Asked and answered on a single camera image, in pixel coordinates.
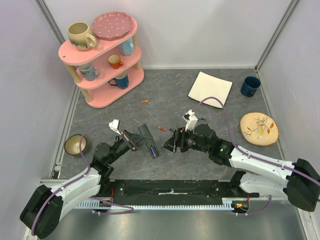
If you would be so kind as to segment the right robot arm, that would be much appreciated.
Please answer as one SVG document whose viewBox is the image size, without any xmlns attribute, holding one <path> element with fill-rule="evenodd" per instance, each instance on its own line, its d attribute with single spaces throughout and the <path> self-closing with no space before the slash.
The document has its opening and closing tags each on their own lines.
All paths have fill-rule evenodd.
<svg viewBox="0 0 320 240">
<path fill-rule="evenodd" d="M 162 147 L 172 153 L 189 149 L 203 152 L 215 164 L 240 169 L 229 184 L 235 197 L 244 193 L 287 197 L 292 205 L 307 212 L 314 212 L 320 199 L 320 175 L 307 160 L 291 162 L 251 152 L 219 138 L 207 124 L 194 130 L 175 129 Z"/>
</svg>

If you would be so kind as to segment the black remote control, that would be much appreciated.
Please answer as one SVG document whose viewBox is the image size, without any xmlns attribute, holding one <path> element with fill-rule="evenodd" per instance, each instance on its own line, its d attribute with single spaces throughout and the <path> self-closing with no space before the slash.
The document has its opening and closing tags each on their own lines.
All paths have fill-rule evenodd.
<svg viewBox="0 0 320 240">
<path fill-rule="evenodd" d="M 156 159 L 160 156 L 160 152 L 158 149 L 158 146 L 156 145 L 154 138 L 148 128 L 148 126 L 146 124 L 143 124 L 141 126 L 138 127 L 139 132 L 144 135 L 147 136 L 148 141 L 145 143 L 151 157 L 153 159 Z"/>
</svg>

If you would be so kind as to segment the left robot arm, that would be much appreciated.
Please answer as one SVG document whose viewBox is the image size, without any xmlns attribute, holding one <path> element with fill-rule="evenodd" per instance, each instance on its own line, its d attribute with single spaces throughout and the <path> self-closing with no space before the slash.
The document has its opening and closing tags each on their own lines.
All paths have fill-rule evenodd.
<svg viewBox="0 0 320 240">
<path fill-rule="evenodd" d="M 73 178 L 48 187 L 38 186 L 22 210 L 19 219 L 39 239 L 48 237 L 60 220 L 84 200 L 98 195 L 106 196 L 110 191 L 112 163 L 126 152 L 137 151 L 142 146 L 150 148 L 154 139 L 146 124 L 138 127 L 139 133 L 122 130 L 113 145 L 98 144 L 92 162 Z"/>
</svg>

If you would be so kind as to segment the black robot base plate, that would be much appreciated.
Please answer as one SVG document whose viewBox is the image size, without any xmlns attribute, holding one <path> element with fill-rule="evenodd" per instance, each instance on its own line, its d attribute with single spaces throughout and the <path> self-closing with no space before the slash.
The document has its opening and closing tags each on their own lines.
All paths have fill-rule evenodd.
<svg viewBox="0 0 320 240">
<path fill-rule="evenodd" d="M 223 198 L 258 198 L 229 181 L 116 179 L 97 194 L 124 205 L 200 205 L 222 203 Z"/>
</svg>

